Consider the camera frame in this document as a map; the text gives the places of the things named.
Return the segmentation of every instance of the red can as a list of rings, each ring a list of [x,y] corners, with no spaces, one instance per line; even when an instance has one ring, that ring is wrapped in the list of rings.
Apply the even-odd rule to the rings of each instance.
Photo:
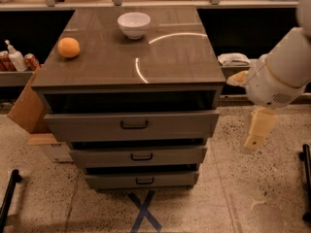
[[[40,68],[41,65],[38,61],[38,59],[36,58],[36,56],[32,53],[27,54],[24,57],[26,64],[28,67],[30,67],[32,70],[36,70],[37,68]]]
[[[7,71],[6,66],[2,63],[1,60],[0,60],[0,71]]]
[[[15,71],[16,67],[9,58],[9,52],[6,50],[0,51],[0,61],[5,65],[8,71]]]

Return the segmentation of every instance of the blue tape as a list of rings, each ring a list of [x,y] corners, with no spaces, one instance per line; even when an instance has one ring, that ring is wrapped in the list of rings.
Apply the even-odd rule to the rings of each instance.
[[[156,232],[160,232],[162,229],[162,226],[159,224],[159,222],[156,220],[156,218],[151,214],[151,212],[148,210],[148,207],[150,203],[152,202],[152,199],[155,195],[155,192],[153,190],[148,191],[148,195],[144,201],[143,204],[141,204],[139,198],[136,197],[134,193],[128,194],[128,197],[133,201],[133,203],[136,205],[136,207],[139,209],[139,214],[132,226],[132,229],[130,233],[137,233],[140,225],[143,222],[144,217],[150,222],[150,224],[154,227]]]

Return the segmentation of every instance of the drawer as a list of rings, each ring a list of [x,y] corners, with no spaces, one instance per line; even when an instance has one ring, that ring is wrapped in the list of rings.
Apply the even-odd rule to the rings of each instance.
[[[57,141],[133,141],[207,139],[214,133],[219,112],[144,114],[56,114],[45,121]]]
[[[137,148],[133,150],[70,150],[80,168],[121,167],[202,163],[205,146]]]
[[[146,188],[161,186],[193,186],[199,172],[176,172],[144,175],[86,175],[86,182],[91,189]]]

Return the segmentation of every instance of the bottom drawer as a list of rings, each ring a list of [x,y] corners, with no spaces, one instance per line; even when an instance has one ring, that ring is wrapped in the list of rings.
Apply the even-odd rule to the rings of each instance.
[[[146,188],[161,186],[193,186],[198,179],[199,171],[156,173],[156,174],[123,174],[123,175],[85,175],[91,189]]]

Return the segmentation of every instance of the spray bottle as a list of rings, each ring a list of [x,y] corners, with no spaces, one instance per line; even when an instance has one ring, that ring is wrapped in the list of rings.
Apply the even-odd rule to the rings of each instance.
[[[8,40],[6,40],[5,43],[8,45],[9,58],[11,59],[16,69],[19,72],[26,71],[28,67],[20,51],[16,50],[12,45],[10,45]]]

